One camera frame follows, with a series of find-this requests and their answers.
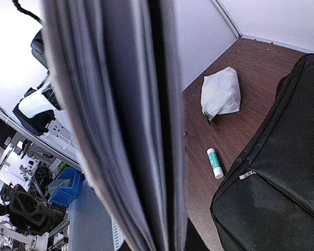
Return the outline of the dog picture book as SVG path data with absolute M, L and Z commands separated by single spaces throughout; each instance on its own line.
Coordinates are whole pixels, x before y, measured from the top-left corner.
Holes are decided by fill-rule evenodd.
M 173 1 L 43 1 L 50 72 L 89 184 L 133 250 L 184 250 Z

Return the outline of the black student backpack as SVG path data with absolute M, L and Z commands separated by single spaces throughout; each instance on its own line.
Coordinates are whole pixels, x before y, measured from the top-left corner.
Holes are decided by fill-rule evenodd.
M 210 212 L 224 250 L 314 250 L 314 54 L 279 81 Z

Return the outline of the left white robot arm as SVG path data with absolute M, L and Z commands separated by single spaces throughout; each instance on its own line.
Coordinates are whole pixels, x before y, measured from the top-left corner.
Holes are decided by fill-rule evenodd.
M 39 24 L 43 25 L 43 21 L 34 13 L 24 9 L 19 1 L 12 2 L 19 12 L 33 18 Z M 62 110 L 51 84 L 42 30 L 43 28 L 34 36 L 30 46 L 34 58 L 48 70 L 47 75 L 39 86 L 29 88 L 13 109 L 13 114 L 17 117 L 22 126 L 35 136 L 48 133 L 49 124 L 56 120 L 54 111 Z

